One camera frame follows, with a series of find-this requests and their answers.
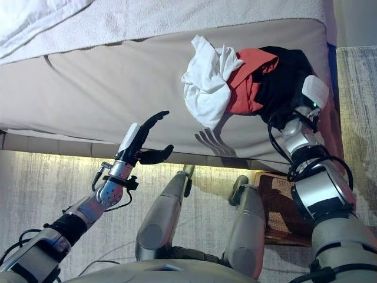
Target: pile of clothes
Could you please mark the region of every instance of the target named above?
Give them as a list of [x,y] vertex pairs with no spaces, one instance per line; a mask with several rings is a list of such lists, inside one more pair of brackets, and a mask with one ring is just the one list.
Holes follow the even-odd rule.
[[184,100],[204,127],[214,130],[225,112],[258,114],[265,123],[279,108],[294,108],[305,78],[313,74],[301,50],[282,47],[214,48],[204,37],[182,76]]

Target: black cloth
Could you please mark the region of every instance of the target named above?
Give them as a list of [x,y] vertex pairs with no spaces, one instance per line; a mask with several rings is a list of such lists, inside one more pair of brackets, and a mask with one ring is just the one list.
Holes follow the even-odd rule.
[[287,110],[273,119],[272,126],[281,130],[289,118],[290,110],[303,103],[311,103],[302,95],[302,85],[305,78],[313,74],[313,70],[301,50],[288,50],[274,46],[260,49],[277,55],[279,63],[272,72],[253,77],[255,81],[261,82],[255,101],[263,105],[263,108],[257,110],[256,114],[267,123],[277,110]]

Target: mattress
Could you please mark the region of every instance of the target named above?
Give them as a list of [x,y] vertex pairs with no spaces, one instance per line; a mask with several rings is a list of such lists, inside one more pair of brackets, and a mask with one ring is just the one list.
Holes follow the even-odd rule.
[[[196,134],[204,129],[186,109],[180,80],[194,55],[190,41],[196,34],[215,47],[225,43],[236,51],[267,45],[301,49],[316,75],[330,86],[322,23],[314,19],[257,22],[124,41],[2,65],[0,129],[117,144],[131,123],[143,123],[159,111],[170,110],[150,131],[145,148],[162,149],[173,144],[179,153],[284,163],[270,145],[267,127],[259,116],[233,115],[225,121],[221,143],[231,151],[216,151],[197,140]],[[330,152],[342,157],[332,95],[319,128]]]

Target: bedding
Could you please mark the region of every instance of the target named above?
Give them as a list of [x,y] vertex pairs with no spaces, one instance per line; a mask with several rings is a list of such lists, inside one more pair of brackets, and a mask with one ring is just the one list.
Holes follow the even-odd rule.
[[[300,49],[330,86],[325,26],[313,19],[283,19],[124,41],[0,66],[0,129],[33,130],[120,143],[129,125],[170,110],[144,144],[179,153],[237,156],[282,164],[259,116],[225,117],[213,151],[196,139],[204,128],[191,116],[180,81],[194,55],[196,35],[236,51],[268,45]],[[342,157],[332,94],[319,129],[331,154]]]
[[[60,1],[72,5],[85,0]],[[0,64],[124,40],[293,18],[325,23],[323,0],[238,0],[234,3],[228,0],[95,0],[74,17],[38,34],[0,59]]]
[[0,58],[93,0],[0,0]]

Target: robot leg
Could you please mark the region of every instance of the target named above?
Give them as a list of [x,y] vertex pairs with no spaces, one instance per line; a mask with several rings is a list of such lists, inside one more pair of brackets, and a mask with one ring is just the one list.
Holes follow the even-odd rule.
[[231,205],[239,203],[239,207],[223,262],[256,279],[263,264],[265,218],[258,187],[247,183],[247,177],[240,176],[229,199]]
[[170,254],[182,200],[190,193],[193,170],[194,166],[185,166],[177,172],[153,203],[137,233],[137,260],[167,258]]

